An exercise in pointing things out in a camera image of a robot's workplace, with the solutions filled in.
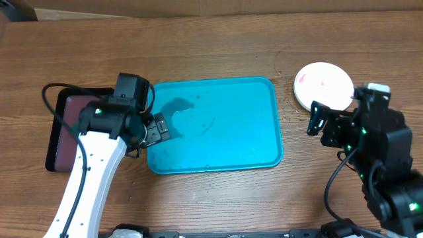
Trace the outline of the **white plate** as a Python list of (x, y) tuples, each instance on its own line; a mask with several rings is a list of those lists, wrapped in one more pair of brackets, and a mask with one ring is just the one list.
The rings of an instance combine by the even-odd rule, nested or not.
[(313, 101), (333, 110), (345, 110), (353, 101), (354, 85), (350, 76), (337, 65), (315, 62), (297, 73), (293, 91), (300, 105), (308, 111)]

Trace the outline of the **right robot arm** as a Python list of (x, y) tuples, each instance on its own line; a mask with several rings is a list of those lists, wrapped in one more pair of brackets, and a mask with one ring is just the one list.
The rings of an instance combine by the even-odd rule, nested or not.
[(313, 101), (307, 134), (345, 154), (360, 176), (362, 192), (381, 227), (402, 237), (422, 234), (422, 174), (412, 169), (412, 131), (400, 111), (389, 108), (391, 89), (368, 83), (354, 90), (358, 107), (333, 110)]

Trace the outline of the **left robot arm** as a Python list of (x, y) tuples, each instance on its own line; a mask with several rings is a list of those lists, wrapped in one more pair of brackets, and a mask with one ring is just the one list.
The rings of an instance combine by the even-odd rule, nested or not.
[(152, 114), (153, 85), (120, 73), (112, 95), (84, 107), (75, 128), (54, 109), (54, 118), (77, 142), (73, 168), (46, 237), (97, 237), (110, 185), (123, 157), (171, 138), (161, 113)]

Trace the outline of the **teal plastic serving tray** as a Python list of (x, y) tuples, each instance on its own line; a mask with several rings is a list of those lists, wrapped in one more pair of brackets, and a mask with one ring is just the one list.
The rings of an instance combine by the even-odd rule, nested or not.
[(154, 173), (261, 169), (284, 156), (275, 88), (265, 77), (159, 83), (148, 99), (171, 134), (147, 150)]

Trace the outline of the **black tray with red liquid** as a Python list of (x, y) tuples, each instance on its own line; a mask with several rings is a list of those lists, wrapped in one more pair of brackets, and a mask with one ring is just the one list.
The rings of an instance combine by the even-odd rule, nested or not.
[[(77, 127), (80, 111), (98, 98), (77, 89), (62, 89), (57, 97), (56, 112), (71, 127)], [(74, 137), (56, 120), (52, 124), (45, 168), (50, 172), (71, 172), (77, 152)]]

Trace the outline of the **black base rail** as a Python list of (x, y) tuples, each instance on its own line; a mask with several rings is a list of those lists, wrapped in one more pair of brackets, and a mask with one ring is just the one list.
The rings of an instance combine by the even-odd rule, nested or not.
[(178, 233), (150, 232), (150, 238), (324, 238), (319, 229), (291, 229), (279, 232), (247, 232), (247, 233)]

